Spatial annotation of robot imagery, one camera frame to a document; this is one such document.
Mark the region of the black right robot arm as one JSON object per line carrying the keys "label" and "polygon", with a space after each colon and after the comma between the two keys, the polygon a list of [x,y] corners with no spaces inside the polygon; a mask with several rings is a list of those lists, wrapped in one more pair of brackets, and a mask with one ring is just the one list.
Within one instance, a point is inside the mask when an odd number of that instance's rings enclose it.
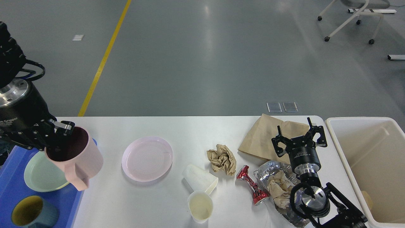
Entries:
{"label": "black right robot arm", "polygon": [[288,154],[292,172],[300,181],[291,190],[291,209],[316,228],[365,228],[368,219],[353,203],[331,183],[322,187],[316,147],[328,144],[323,126],[313,126],[310,118],[308,124],[305,135],[291,139],[278,126],[278,134],[271,140],[278,157]]}

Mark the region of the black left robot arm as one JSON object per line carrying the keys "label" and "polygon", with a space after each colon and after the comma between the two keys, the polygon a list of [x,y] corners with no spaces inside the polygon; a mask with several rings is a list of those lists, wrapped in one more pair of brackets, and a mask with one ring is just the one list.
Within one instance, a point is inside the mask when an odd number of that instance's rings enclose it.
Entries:
{"label": "black left robot arm", "polygon": [[60,152],[75,124],[58,122],[33,84],[45,75],[44,66],[26,58],[4,22],[0,44],[1,139],[25,149]]}

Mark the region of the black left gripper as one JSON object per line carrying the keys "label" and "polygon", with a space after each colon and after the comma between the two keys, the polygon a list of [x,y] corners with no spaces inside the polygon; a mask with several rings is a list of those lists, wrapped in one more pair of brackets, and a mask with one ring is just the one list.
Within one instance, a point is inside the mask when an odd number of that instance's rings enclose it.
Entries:
{"label": "black left gripper", "polygon": [[13,79],[1,92],[1,140],[25,149],[62,149],[75,123],[52,119],[45,100],[32,82]]}

